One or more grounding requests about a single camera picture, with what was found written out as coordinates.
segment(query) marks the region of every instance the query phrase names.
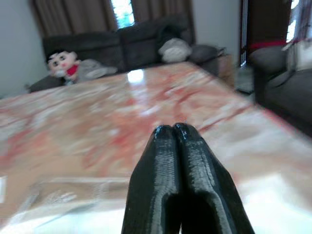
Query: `transparent plastic sheet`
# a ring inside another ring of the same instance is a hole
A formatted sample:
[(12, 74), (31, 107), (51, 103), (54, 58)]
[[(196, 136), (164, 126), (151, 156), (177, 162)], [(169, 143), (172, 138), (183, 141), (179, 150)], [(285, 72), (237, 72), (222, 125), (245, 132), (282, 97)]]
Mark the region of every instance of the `transparent plastic sheet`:
[(119, 234), (129, 177), (44, 179), (0, 233)]

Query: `red and white marble surface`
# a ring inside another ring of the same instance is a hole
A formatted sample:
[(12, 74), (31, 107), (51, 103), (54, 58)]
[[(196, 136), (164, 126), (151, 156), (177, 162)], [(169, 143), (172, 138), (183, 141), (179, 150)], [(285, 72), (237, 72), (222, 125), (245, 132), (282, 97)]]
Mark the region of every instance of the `red and white marble surface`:
[(0, 101), (2, 218), (43, 176), (125, 176), (160, 124), (187, 121), (231, 173), (257, 233), (312, 233), (312, 144), (179, 63)]

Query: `brown curtain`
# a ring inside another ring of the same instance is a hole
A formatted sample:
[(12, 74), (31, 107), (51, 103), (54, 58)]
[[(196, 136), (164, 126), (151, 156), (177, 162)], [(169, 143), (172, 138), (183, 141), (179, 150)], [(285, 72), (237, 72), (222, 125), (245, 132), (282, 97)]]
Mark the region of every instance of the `brown curtain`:
[(178, 13), (192, 15), (191, 0), (131, 0), (131, 3), (136, 23)]
[(31, 0), (43, 37), (117, 29), (110, 0)]

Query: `sofa backrest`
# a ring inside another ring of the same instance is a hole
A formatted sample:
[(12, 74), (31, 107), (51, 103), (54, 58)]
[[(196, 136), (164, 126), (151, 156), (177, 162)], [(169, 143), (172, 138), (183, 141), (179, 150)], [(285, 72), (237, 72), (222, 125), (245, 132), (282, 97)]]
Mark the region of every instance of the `sofa backrest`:
[(107, 66), (126, 71), (123, 50), (116, 32), (95, 32), (43, 39), (43, 49), (47, 56), (56, 49), (76, 52), (78, 59), (95, 59)]
[(193, 34), (186, 14), (146, 21), (117, 31), (128, 70), (161, 62), (157, 51), (157, 38), (160, 29), (169, 24), (179, 27), (182, 30), (182, 38), (189, 44), (193, 43)]
[(159, 30), (165, 25), (176, 25), (182, 38), (193, 43), (193, 34), (186, 14), (160, 18), (119, 29), (116, 32), (95, 32), (43, 39), (47, 56), (56, 49), (76, 52), (80, 60), (95, 59), (119, 72), (130, 71), (160, 63), (157, 51)]

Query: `dark gray sofa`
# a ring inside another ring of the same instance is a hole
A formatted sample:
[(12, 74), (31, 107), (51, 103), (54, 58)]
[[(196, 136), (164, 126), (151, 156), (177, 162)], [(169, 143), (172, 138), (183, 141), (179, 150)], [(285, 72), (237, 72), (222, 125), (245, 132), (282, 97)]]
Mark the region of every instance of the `dark gray sofa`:
[(297, 71), (290, 77), (287, 53), (281, 49), (267, 47), (250, 55), (255, 100), (312, 137), (312, 69)]
[[(158, 32), (166, 25), (176, 25), (182, 38), (193, 47), (189, 61), (218, 75), (218, 49), (208, 45), (194, 45), (191, 24), (187, 15), (169, 16), (136, 24), (116, 32), (96, 32), (71, 36), (51, 37), (43, 40), (45, 55), (58, 48), (75, 51), (78, 59), (95, 59), (107, 66), (118, 68), (118, 73), (161, 65), (157, 52)], [(63, 81), (45, 77), (30, 87), (31, 92), (61, 86)]]

